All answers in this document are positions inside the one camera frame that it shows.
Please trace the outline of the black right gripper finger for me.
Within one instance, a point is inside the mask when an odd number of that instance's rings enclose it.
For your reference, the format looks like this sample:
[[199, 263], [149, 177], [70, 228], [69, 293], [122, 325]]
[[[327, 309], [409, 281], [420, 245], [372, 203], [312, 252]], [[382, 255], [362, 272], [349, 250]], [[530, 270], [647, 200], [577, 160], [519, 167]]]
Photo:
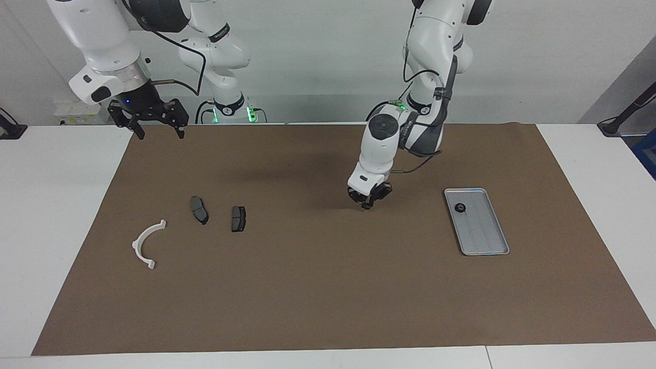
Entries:
[[169, 102], [161, 101], [156, 106], [157, 121], [174, 129], [178, 138], [185, 137], [185, 127], [189, 122], [189, 114], [178, 98]]
[[115, 126], [129, 129], [139, 140], [145, 139], [145, 131], [140, 125], [140, 115], [133, 114], [131, 117], [127, 117], [124, 108], [118, 100], [111, 100], [109, 102], [108, 112]]

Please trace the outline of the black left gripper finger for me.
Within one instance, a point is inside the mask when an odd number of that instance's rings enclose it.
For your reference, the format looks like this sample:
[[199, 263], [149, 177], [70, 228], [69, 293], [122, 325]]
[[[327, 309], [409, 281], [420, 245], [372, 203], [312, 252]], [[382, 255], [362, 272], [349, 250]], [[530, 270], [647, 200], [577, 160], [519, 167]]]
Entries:
[[[383, 182], [380, 183], [378, 186], [383, 186], [383, 198], [384, 199], [387, 195], [389, 195], [393, 191], [392, 184], [389, 182]], [[374, 203], [380, 199], [368, 199], [368, 205], [370, 205], [370, 209], [373, 208]]]
[[352, 199], [355, 203], [359, 204], [364, 210], [369, 210], [370, 205], [368, 205], [368, 196], [361, 194], [360, 192], [356, 191], [355, 189], [352, 189], [351, 187], [348, 188], [348, 196], [350, 199]]

